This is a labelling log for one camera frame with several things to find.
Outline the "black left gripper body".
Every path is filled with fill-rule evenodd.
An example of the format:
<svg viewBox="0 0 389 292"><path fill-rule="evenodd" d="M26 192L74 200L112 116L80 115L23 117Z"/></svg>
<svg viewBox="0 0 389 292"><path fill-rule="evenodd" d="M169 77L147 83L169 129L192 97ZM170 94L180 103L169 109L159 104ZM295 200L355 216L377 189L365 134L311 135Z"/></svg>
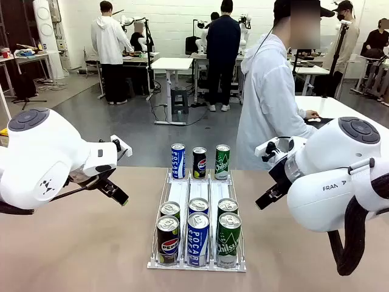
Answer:
<svg viewBox="0 0 389 292"><path fill-rule="evenodd" d="M100 191L113 191L115 184L109 180L109 177L116 171L116 169L110 169L92 177L88 177L81 172L71 172L69 174L69 182L78 185L80 190L94 190Z"/></svg>

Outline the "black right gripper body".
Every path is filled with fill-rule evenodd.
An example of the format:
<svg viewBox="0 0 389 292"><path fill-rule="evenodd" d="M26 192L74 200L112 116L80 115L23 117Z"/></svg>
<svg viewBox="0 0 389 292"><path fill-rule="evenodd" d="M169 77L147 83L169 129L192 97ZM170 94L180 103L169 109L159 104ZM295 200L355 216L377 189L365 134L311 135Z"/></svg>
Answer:
<svg viewBox="0 0 389 292"><path fill-rule="evenodd" d="M292 185L292 182L286 175L285 163L278 162L270 170L269 175L274 180L275 184L272 187L272 191L279 195L286 195Z"/></svg>

